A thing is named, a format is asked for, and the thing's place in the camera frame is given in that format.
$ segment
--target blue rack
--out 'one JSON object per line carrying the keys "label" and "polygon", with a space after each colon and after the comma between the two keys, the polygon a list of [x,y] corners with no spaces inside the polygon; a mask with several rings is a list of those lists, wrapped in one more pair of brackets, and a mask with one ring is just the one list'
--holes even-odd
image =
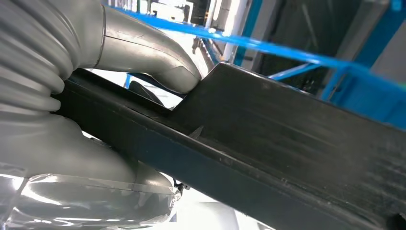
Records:
{"label": "blue rack", "polygon": [[[406,90],[396,83],[372,73],[363,65],[247,37],[225,36],[200,26],[174,23],[132,11],[118,10],[157,28],[193,34],[307,63],[269,76],[276,81],[321,66],[335,69],[333,77],[321,93],[321,100],[398,128],[406,128],[406,119],[404,119],[406,117]],[[393,0],[392,10],[395,13],[405,12],[405,9],[402,8],[402,0]]]}

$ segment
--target transparent plastic sheet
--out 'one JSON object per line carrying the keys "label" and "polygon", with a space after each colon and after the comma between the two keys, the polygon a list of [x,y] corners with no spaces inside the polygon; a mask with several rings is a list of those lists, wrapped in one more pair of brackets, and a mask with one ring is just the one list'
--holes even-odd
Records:
{"label": "transparent plastic sheet", "polygon": [[24,179],[0,164],[1,230],[131,230],[168,221],[176,188],[57,174]]}

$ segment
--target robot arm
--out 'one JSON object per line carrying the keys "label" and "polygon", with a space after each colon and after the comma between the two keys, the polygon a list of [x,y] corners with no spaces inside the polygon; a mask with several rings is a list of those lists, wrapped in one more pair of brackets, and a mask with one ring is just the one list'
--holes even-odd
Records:
{"label": "robot arm", "polygon": [[[147,73],[189,92],[201,76],[176,42],[95,0],[2,0],[0,24],[0,162],[26,168],[28,176],[168,186],[158,172],[126,162],[49,112],[60,108],[50,94],[62,92],[78,67]],[[150,178],[140,180],[140,170]]]}

